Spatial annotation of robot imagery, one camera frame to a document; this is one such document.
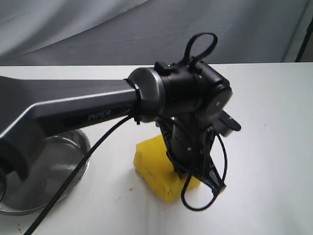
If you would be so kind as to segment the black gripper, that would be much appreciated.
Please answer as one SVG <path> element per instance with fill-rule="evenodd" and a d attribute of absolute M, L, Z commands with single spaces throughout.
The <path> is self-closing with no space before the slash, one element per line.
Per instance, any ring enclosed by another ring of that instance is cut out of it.
<path fill-rule="evenodd" d="M 212 124 L 201 126 L 193 115 L 175 118 L 161 117 L 160 130 L 166 146 L 166 155 L 179 177 L 191 175 L 221 193 L 226 187 L 215 164 L 211 149 L 217 135 Z"/>

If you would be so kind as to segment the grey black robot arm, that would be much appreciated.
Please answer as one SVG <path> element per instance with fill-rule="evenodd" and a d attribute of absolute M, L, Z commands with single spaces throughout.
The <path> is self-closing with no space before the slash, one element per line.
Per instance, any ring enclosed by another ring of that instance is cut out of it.
<path fill-rule="evenodd" d="M 0 78 L 0 174 L 16 172 L 27 179 L 44 141 L 70 130 L 129 116 L 136 122 L 157 121 L 169 128 L 168 156 L 188 176 L 207 184 L 214 194 L 224 187 L 212 163 L 205 136 L 228 130 L 218 123 L 232 96 L 229 81 L 204 62 L 218 38 L 196 56 L 200 37 L 187 43 L 183 58 L 137 68 L 123 80 L 24 80 Z"/>

